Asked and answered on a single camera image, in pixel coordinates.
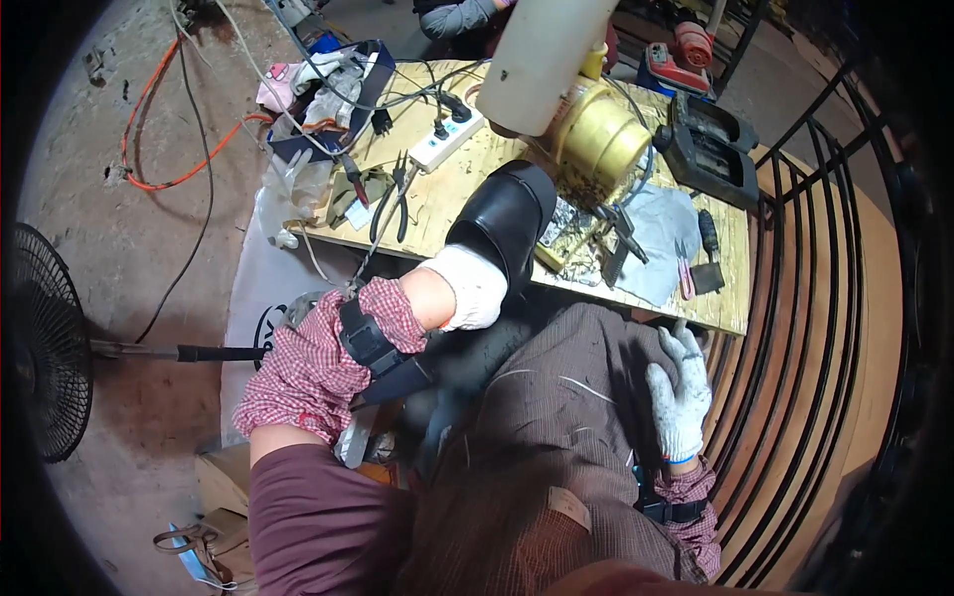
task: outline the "white plastic bottle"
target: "white plastic bottle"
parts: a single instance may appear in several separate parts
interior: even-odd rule
[[[543,134],[618,0],[520,0],[500,39],[476,107],[520,134]]]

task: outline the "power strip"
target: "power strip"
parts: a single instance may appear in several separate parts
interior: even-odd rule
[[[431,133],[407,152],[407,155],[419,168],[430,174],[483,126],[484,115],[470,108],[470,119],[467,122],[454,122],[450,117],[444,120],[444,128],[449,133],[446,139],[440,139]]]

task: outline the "red checkered sleeve cover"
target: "red checkered sleeve cover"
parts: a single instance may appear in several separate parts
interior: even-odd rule
[[[375,277],[358,293],[362,311],[374,317],[384,336],[406,354],[425,348],[425,330],[414,318],[397,279]],[[351,422],[348,405],[371,382],[371,372],[355,362],[338,340],[341,292],[328,292],[297,329],[275,332],[275,349],[249,380],[232,423],[248,437],[256,426],[291,424],[328,443]]]
[[[700,459],[702,464],[698,468],[687,474],[673,476],[669,483],[657,475],[653,485],[656,494],[672,504],[705,499],[716,483],[716,473],[710,469],[705,458]],[[707,504],[702,516],[694,522],[668,523],[666,529],[693,552],[706,577],[713,579],[719,570],[722,548],[716,542],[716,510],[712,504]]]

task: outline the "blue face mask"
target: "blue face mask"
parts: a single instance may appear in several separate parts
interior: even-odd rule
[[[173,524],[169,524],[169,529],[176,531],[178,530]],[[175,536],[173,539],[173,546],[180,547],[186,546],[186,540],[181,536]],[[209,569],[202,564],[202,561],[198,559],[198,555],[194,550],[187,550],[185,552],[180,552],[179,560],[182,561],[182,564],[185,565],[185,570],[189,572],[189,575],[192,576],[192,579],[197,582],[202,582],[208,584],[209,586],[216,587],[218,589],[223,589],[226,591],[231,591],[239,587],[235,582],[229,582],[228,584],[221,583],[210,571]]]

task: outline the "gloved hand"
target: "gloved hand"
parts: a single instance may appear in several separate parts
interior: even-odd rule
[[[496,265],[462,244],[448,244],[418,267],[444,278],[454,291],[454,316],[444,331],[484,329],[500,317],[507,294],[507,278]]]
[[[669,375],[655,362],[646,369],[646,383],[653,397],[653,421],[659,433],[663,459],[668,463],[691,460],[702,449],[702,422],[713,392],[706,378],[706,363],[693,332],[680,319],[673,334],[660,327],[659,344],[675,363],[679,383],[673,390]]]

